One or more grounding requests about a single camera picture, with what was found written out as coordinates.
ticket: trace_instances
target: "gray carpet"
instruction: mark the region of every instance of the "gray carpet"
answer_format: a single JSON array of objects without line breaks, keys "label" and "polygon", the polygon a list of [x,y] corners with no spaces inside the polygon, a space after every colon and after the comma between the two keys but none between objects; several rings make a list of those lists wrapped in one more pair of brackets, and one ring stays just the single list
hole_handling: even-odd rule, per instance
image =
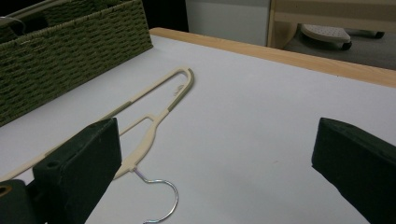
[{"label": "gray carpet", "polygon": [[385,33],[377,39],[375,32],[349,30],[352,47],[341,50],[342,44],[321,42],[311,39],[300,32],[284,48],[288,51],[315,55],[350,63],[360,63],[375,67],[396,70],[396,34]]}]

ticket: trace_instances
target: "wooden table edge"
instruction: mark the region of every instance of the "wooden table edge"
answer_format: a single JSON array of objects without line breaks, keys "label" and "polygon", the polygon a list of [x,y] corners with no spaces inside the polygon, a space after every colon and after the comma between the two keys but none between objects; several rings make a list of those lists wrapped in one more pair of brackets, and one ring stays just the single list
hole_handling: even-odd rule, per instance
[{"label": "wooden table edge", "polygon": [[289,52],[282,49],[271,49],[232,40],[196,35],[164,28],[153,28],[150,29],[149,32],[151,35],[166,37],[214,49],[223,49],[230,52],[277,63],[290,64],[339,77],[347,77],[359,81],[396,88],[396,71],[385,68],[372,67],[357,63],[346,63],[301,53]]}]

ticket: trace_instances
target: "silver hook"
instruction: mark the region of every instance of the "silver hook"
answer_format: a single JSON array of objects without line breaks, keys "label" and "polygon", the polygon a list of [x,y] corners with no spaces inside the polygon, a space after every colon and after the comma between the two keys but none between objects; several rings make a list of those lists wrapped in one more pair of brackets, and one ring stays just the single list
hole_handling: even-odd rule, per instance
[{"label": "silver hook", "polygon": [[178,203],[178,193],[177,193],[177,189],[176,189],[175,185],[173,185],[171,182],[169,182],[169,181],[167,181],[167,180],[161,180],[161,179],[148,180],[148,179],[146,179],[146,178],[142,175],[142,173],[140,173],[140,172],[137,170],[136,167],[134,168],[134,172],[135,172],[143,181],[145,181],[145,183],[147,183],[147,184],[166,184],[166,185],[170,186],[170,187],[173,189],[173,191],[175,192],[175,196],[176,196],[174,206],[172,207],[171,211],[170,211],[165,217],[160,218],[160,219],[148,219],[148,220],[146,220],[146,221],[144,222],[144,224],[146,224],[146,223],[159,223],[159,222],[162,222],[162,221],[166,220],[167,218],[169,218],[169,217],[175,212],[175,209],[176,209],[177,203]]},{"label": "silver hook", "polygon": [[23,35],[26,35],[26,24],[23,22],[23,21],[21,21],[21,20],[18,20],[18,19],[15,19],[15,18],[12,18],[12,17],[7,17],[7,16],[5,16],[5,17],[0,17],[0,19],[3,19],[3,20],[12,20],[12,21],[18,21],[18,22],[20,22],[21,24],[22,24],[22,34]]}]

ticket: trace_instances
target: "white tabletop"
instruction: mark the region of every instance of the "white tabletop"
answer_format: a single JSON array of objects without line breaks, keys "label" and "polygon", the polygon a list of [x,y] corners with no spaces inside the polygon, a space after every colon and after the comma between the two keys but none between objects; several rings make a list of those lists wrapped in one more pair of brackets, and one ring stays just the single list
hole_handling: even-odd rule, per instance
[{"label": "white tabletop", "polygon": [[[154,49],[0,128],[0,175],[56,146],[175,67],[195,83],[139,164],[173,182],[167,223],[368,223],[311,167],[318,121],[339,119],[396,145],[396,89],[158,36]],[[118,116],[125,127],[169,103],[180,75]],[[150,125],[121,138],[123,156]],[[20,176],[33,178],[31,171]],[[113,181],[87,223],[160,218],[172,189],[136,174]]]}]

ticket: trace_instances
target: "wicker basket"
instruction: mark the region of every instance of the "wicker basket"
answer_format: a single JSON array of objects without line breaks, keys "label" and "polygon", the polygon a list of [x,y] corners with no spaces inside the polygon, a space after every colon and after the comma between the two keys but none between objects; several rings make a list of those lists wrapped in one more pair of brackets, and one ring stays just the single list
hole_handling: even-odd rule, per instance
[{"label": "wicker basket", "polygon": [[35,15],[49,27],[0,27],[0,126],[152,48],[140,0],[73,0]]}]

